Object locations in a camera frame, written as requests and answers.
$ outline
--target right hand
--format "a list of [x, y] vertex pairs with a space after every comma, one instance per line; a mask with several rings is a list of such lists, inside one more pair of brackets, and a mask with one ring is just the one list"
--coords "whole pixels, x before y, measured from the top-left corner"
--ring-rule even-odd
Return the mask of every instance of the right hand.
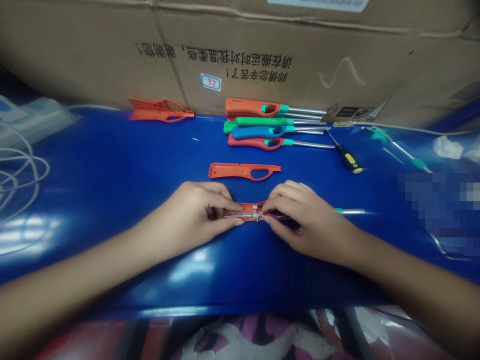
[[351, 267], [369, 237], [301, 182], [287, 180], [272, 190], [261, 211], [275, 209], [300, 228], [294, 231], [266, 215], [263, 219], [271, 229], [295, 251], [329, 263]]

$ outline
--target cable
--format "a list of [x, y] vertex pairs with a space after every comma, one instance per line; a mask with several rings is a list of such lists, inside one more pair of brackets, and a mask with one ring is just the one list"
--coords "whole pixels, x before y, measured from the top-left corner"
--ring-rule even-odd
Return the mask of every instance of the cable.
[[65, 106], [67, 109], [104, 109], [104, 110], [116, 110], [120, 111], [120, 109], [116, 107], [110, 106], [103, 106], [103, 105], [95, 105], [95, 104], [84, 104], [84, 105], [70, 105]]
[[[24, 151], [17, 150], [14, 148], [7, 148], [7, 147], [0, 148], [0, 152], [17, 153], [21, 155], [21, 156], [9, 156], [9, 157], [0, 158], [0, 163], [25, 159], [25, 163], [14, 173], [8, 173], [6, 171], [0, 170], [0, 175], [3, 175], [6, 177], [6, 179], [4, 179], [3, 181], [0, 181], [0, 215], [2, 215], [1, 211], [3, 211], [7, 207], [7, 205], [9, 204], [9, 202], [11, 201], [11, 199], [13, 198], [13, 196], [15, 195], [18, 189], [26, 188], [32, 185], [34, 186], [33, 194], [30, 200], [20, 210], [0, 220], [0, 224], [1, 224], [16, 217], [18, 214], [26, 210], [31, 204], [33, 204], [33, 202], [35, 201], [35, 199], [37, 198], [40, 192], [39, 182], [45, 179], [50, 173], [50, 164], [45, 159], [38, 156], [34, 156], [34, 151], [32, 149], [32, 146], [21, 133], [19, 133], [17, 130], [15, 130], [11, 126], [5, 124], [4, 122], [0, 121], [0, 125], [4, 126], [11, 132], [18, 135], [18, 137], [24, 142], [28, 150], [28, 154], [27, 154]], [[39, 176], [36, 161], [40, 161], [45, 165], [45, 171], [41, 176]], [[19, 180], [17, 179], [16, 176], [18, 176], [21, 172], [23, 172], [29, 165], [31, 166], [31, 170], [33, 173], [33, 181], [19, 184]], [[7, 184], [8, 182], [12, 182], [13, 185], [12, 187], [5, 188], [4, 185]]]
[[352, 123], [352, 125], [368, 125], [368, 126], [371, 126], [371, 127], [410, 130], [410, 131], [416, 131], [416, 132], [432, 134], [432, 135], [461, 135], [461, 134], [469, 134], [469, 133], [472, 132], [471, 130], [459, 131], [459, 132], [436, 132], [436, 131], [430, 131], [430, 130], [420, 129], [420, 128], [416, 128], [416, 127], [388, 125], [388, 124], [382, 124], [382, 123], [377, 123], [377, 122], [363, 122], [363, 121], [359, 121], [359, 122], [354, 121]]

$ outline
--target small part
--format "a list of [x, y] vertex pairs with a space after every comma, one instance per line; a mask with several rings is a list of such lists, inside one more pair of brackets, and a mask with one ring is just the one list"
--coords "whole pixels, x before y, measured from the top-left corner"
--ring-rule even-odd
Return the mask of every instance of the small part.
[[262, 206], [265, 201], [257, 202], [257, 203], [241, 203], [238, 202], [237, 204], [241, 205], [243, 211], [229, 211], [225, 210], [223, 217], [224, 218], [240, 218], [245, 222], [259, 222], [263, 221], [264, 214], [262, 213]]
[[[268, 174], [264, 177], [255, 178], [252, 176], [253, 170], [267, 170]], [[260, 181], [268, 178], [274, 172], [282, 171], [277, 165], [259, 165], [259, 164], [236, 164], [226, 162], [214, 162], [210, 165], [208, 176], [211, 179], [217, 178], [247, 178], [253, 181]]]
[[[178, 102], [163, 99], [162, 101], [148, 101], [129, 97], [128, 101], [133, 106], [133, 112], [128, 117], [132, 121], [157, 120], [164, 123], [177, 123], [183, 119], [194, 118], [193, 111], [189, 111]], [[169, 103], [175, 104], [179, 110], [173, 110]]]

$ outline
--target metal tube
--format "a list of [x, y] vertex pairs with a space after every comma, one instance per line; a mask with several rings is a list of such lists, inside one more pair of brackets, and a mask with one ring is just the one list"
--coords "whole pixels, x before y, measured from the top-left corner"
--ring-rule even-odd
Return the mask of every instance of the metal tube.
[[298, 133], [299, 131], [305, 131], [305, 130], [328, 130], [330, 129], [329, 126], [302, 126], [302, 127], [295, 127], [295, 132]]
[[318, 120], [302, 120], [302, 119], [291, 119], [293, 120], [294, 125], [309, 125], [309, 126], [323, 126], [327, 125], [327, 122], [318, 121]]
[[327, 112], [325, 110], [313, 110], [313, 109], [305, 109], [301, 107], [289, 107], [288, 113], [298, 113], [298, 114], [308, 114], [308, 115], [326, 115]]
[[403, 147], [398, 145], [395, 141], [393, 141], [391, 144], [395, 145], [398, 150], [400, 150], [402, 153], [407, 155], [410, 159], [415, 160], [415, 158], [407, 150], [405, 150]]
[[[408, 156], [411, 160], [415, 160], [415, 157], [413, 155], [411, 155], [407, 150], [405, 150], [403, 147], [401, 147], [400, 145], [398, 145], [395, 141], [392, 141], [391, 142], [392, 145], [395, 145], [395, 147], [400, 150], [402, 153], [404, 153], [406, 156]], [[428, 167], [424, 166], [422, 168], [423, 170], [425, 170], [426, 173], [430, 173], [430, 174], [433, 174], [433, 171], [430, 170]]]
[[320, 149], [335, 149], [335, 146], [333, 145], [317, 144], [314, 142], [294, 141], [293, 145], [306, 146], [310, 148], [320, 148]]
[[297, 114], [297, 113], [289, 113], [288, 111], [285, 114], [286, 118], [289, 119], [310, 119], [310, 120], [322, 120], [322, 116], [314, 116], [314, 115], [302, 115], [302, 114]]
[[312, 135], [323, 135], [324, 132], [322, 130], [295, 130], [296, 133], [300, 134], [312, 134]]
[[343, 215], [365, 214], [365, 209], [342, 209]]

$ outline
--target label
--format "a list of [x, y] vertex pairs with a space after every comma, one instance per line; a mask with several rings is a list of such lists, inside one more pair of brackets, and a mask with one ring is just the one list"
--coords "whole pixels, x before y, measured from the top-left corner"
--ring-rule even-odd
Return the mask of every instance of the label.
[[200, 73], [200, 81], [204, 88], [220, 91], [222, 89], [222, 79]]
[[269, 4], [292, 5], [302, 8], [315, 8], [361, 13], [369, 0], [267, 0]]
[[369, 112], [373, 110], [373, 107], [343, 107], [336, 116], [345, 118], [363, 118]]

